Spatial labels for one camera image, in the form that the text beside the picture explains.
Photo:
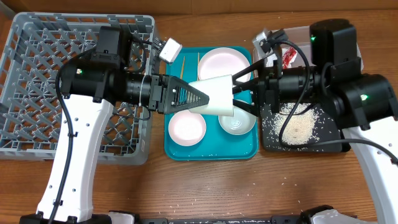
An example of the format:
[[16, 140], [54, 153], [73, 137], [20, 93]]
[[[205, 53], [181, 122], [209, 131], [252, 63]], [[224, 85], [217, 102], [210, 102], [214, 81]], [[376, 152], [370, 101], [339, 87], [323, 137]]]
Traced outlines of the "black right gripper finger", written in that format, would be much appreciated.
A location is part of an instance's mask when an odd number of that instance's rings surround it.
[[252, 65], [241, 70], [240, 72], [234, 74], [232, 76], [233, 89], [266, 89], [266, 81], [264, 78], [260, 79], [260, 77], [257, 77], [255, 79], [249, 80], [244, 83], [237, 81], [238, 78], [242, 77], [247, 73], [251, 73], [255, 70], [257, 70], [260, 75], [262, 70], [265, 68], [265, 64], [266, 64], [265, 60], [260, 59], [257, 62], [253, 63]]
[[256, 117], [260, 117], [260, 112], [258, 106], [252, 102], [251, 104], [246, 103], [241, 100], [233, 100], [233, 105], [242, 109], [245, 112], [248, 112]]

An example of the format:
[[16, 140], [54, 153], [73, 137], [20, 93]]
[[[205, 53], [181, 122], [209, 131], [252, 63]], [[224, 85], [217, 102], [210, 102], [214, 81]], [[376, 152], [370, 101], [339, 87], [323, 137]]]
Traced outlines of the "grey bowl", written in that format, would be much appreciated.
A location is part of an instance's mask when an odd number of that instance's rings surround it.
[[221, 128], [228, 134], [235, 136], [243, 135], [254, 127], [257, 117], [237, 106], [233, 107], [232, 116], [218, 116], [218, 122]]

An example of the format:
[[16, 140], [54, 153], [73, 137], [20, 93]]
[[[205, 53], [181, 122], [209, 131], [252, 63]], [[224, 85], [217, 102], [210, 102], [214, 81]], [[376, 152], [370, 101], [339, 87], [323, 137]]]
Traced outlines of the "red snack wrapper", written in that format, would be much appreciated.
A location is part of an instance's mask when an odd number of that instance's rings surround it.
[[297, 57], [297, 51], [293, 47], [282, 49], [282, 65], [283, 69], [291, 68], [292, 63]]

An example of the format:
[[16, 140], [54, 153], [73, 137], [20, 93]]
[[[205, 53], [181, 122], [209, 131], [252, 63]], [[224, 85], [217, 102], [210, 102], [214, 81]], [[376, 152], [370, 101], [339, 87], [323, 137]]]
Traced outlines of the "white paper cup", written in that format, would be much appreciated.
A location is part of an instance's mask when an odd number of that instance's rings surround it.
[[190, 86], [209, 96], [207, 105], [189, 109], [191, 113], [233, 116], [232, 75], [209, 78], [189, 83]]

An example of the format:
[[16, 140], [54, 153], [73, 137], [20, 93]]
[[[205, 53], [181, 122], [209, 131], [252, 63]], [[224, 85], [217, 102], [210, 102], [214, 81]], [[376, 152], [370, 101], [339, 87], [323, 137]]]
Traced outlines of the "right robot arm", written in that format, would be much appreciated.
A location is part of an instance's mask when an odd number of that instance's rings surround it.
[[340, 138], [357, 157], [378, 223], [397, 222], [397, 97], [388, 79], [361, 71], [357, 35], [346, 19], [327, 19], [309, 28], [311, 56], [304, 65], [268, 67], [258, 60], [232, 77], [233, 92], [251, 90], [252, 103], [234, 105], [254, 116], [263, 106], [273, 113], [284, 101], [312, 101], [335, 121]]

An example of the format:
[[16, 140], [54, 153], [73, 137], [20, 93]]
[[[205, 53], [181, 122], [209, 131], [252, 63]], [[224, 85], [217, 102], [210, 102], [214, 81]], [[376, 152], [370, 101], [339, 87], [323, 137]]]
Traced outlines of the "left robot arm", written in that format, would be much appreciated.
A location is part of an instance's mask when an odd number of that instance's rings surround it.
[[104, 130], [118, 102], [148, 112], [176, 113], [208, 104], [205, 93], [180, 78], [129, 70], [139, 38], [103, 26], [96, 46], [66, 62], [55, 79], [62, 124], [55, 159], [35, 213], [21, 223], [134, 223], [128, 212], [93, 212], [93, 181]]

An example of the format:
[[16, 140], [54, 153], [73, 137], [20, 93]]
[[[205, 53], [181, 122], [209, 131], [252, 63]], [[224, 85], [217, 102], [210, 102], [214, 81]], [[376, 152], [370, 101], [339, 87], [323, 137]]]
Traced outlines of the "left wooden chopstick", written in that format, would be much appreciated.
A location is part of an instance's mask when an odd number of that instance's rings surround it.
[[184, 68], [185, 68], [185, 56], [183, 57], [181, 71], [180, 71], [180, 79], [181, 80], [183, 80]]

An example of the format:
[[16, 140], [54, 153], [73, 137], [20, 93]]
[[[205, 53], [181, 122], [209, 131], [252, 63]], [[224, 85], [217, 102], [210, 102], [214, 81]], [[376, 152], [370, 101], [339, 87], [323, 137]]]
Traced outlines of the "wooden chopstick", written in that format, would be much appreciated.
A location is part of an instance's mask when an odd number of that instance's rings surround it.
[[183, 80], [184, 68], [185, 68], [185, 56], [183, 57], [181, 71], [180, 71], [180, 79], [181, 80]]
[[199, 81], [199, 65], [200, 65], [200, 53], [197, 53], [197, 81]]

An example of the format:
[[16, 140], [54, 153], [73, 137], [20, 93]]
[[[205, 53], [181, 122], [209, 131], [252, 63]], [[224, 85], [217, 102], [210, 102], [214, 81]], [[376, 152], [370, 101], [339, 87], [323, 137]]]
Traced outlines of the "large white plate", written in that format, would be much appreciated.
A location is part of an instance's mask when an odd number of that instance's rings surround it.
[[200, 59], [199, 78], [209, 78], [224, 75], [234, 75], [250, 66], [249, 60], [236, 49], [229, 47], [215, 48]]

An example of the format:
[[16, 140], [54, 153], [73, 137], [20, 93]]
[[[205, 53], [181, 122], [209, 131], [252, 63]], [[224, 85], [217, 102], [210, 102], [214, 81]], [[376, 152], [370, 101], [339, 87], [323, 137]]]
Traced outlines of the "right wooden chopstick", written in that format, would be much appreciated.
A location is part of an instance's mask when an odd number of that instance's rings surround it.
[[197, 53], [197, 81], [199, 81], [199, 65], [200, 65], [200, 53]]

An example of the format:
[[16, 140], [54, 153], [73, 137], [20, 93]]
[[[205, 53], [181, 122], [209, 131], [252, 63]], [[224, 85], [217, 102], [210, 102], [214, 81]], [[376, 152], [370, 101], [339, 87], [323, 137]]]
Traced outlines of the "clear plastic bin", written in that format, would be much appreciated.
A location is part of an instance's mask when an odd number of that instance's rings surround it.
[[[306, 58], [308, 59], [309, 65], [314, 66], [312, 63], [312, 52], [311, 52], [311, 43], [310, 43], [310, 31], [309, 26], [301, 26], [301, 27], [292, 27], [284, 29], [285, 33], [288, 35], [289, 40], [295, 43], [298, 47], [301, 48]], [[357, 56], [361, 57], [361, 52], [359, 46], [357, 44]], [[258, 60], [264, 58], [266, 56], [265, 53], [258, 52], [255, 48], [252, 52], [252, 62], [257, 62]], [[273, 61], [272, 57], [269, 56], [266, 58], [265, 62], [268, 60]], [[292, 63], [292, 67], [305, 66], [304, 61], [301, 56], [298, 54], [295, 61]]]

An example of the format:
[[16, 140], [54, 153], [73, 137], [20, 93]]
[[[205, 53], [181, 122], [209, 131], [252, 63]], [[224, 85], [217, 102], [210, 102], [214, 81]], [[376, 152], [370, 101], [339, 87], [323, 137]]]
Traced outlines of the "teal plastic tray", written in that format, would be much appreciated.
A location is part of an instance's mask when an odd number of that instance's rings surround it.
[[[197, 79], [197, 53], [200, 58], [207, 52], [213, 50], [212, 47], [187, 47], [183, 48], [176, 61], [172, 65], [166, 66], [169, 75], [178, 77], [180, 75], [182, 60], [185, 56], [185, 68], [183, 80], [192, 82]], [[169, 136], [168, 125], [173, 114], [164, 116], [164, 149], [166, 155], [176, 161], [215, 161], [231, 159], [250, 159], [259, 149], [259, 137], [257, 123], [250, 132], [243, 135], [232, 135], [224, 131], [218, 117], [214, 115], [204, 115], [206, 122], [206, 134], [204, 138], [193, 146], [180, 146]]]

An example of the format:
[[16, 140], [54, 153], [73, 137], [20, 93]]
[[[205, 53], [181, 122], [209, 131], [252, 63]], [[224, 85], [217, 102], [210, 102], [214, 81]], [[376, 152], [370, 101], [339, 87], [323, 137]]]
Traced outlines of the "grey dish rack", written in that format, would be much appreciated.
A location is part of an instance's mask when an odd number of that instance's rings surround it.
[[[20, 12], [14, 17], [1, 56], [1, 159], [55, 157], [62, 116], [56, 74], [68, 59], [96, 45], [101, 26], [151, 42], [159, 37], [147, 15]], [[115, 115], [104, 131], [98, 163], [145, 163], [152, 118]]]

